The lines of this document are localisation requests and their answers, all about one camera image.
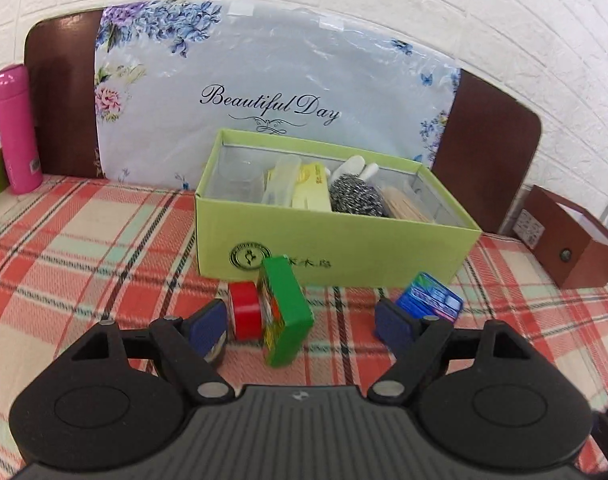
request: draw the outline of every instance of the red tape roll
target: red tape roll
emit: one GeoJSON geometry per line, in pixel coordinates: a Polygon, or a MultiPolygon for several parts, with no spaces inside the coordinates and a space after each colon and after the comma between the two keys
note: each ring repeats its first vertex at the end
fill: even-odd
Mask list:
{"type": "Polygon", "coordinates": [[[228,298],[232,310],[235,339],[238,341],[261,339],[262,310],[255,283],[229,283],[228,298]]]}

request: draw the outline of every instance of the blue package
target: blue package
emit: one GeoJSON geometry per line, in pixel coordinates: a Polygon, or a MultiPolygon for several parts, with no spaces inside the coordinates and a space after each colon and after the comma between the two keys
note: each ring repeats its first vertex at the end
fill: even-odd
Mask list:
{"type": "Polygon", "coordinates": [[[213,300],[186,320],[188,343],[207,363],[217,358],[226,343],[228,311],[222,300],[213,300]]]}
{"type": "Polygon", "coordinates": [[[426,272],[420,272],[395,302],[411,316],[439,316],[455,323],[463,301],[426,272]]]}
{"type": "Polygon", "coordinates": [[[388,298],[375,305],[375,335],[399,359],[415,340],[418,321],[388,298]]]}

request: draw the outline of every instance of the yellow packet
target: yellow packet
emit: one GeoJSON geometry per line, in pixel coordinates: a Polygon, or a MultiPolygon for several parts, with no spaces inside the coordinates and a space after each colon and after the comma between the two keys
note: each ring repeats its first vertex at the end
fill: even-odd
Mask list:
{"type": "MultiPolygon", "coordinates": [[[[267,180],[270,180],[272,176],[273,170],[269,170],[267,180]]],[[[302,164],[290,206],[312,211],[331,211],[331,199],[328,194],[328,183],[323,164],[320,162],[302,164]]]]}

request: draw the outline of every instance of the red object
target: red object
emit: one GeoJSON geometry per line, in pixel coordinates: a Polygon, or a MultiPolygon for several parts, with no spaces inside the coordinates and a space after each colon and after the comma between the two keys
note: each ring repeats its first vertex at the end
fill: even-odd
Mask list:
{"type": "Polygon", "coordinates": [[[262,338],[262,310],[257,288],[253,282],[228,284],[228,296],[233,318],[233,332],[238,341],[262,338]]]}
{"type": "MultiPolygon", "coordinates": [[[[524,243],[559,288],[607,285],[608,229],[597,218],[539,186],[530,190],[523,208],[520,215],[534,226],[524,243]]],[[[517,222],[513,229],[520,236],[517,222]]]]}

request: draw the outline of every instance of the brown storage box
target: brown storage box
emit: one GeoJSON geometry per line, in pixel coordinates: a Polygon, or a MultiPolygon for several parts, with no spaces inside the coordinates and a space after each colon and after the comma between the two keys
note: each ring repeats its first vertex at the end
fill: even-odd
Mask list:
{"type": "Polygon", "coordinates": [[[513,231],[559,288],[608,283],[608,229],[583,207],[533,186],[513,231]]]}

